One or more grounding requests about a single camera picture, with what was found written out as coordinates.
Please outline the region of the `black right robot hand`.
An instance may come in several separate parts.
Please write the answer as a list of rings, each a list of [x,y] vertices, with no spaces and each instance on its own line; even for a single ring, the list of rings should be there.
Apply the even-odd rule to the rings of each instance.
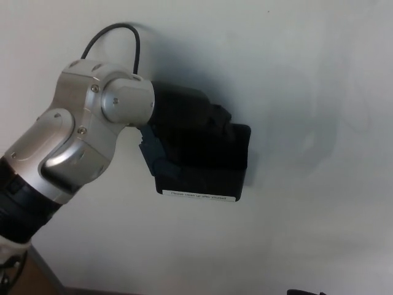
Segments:
[[[320,292],[320,293],[312,293],[309,291],[304,291],[300,289],[289,289],[287,291],[287,295],[326,295],[326,293]]]

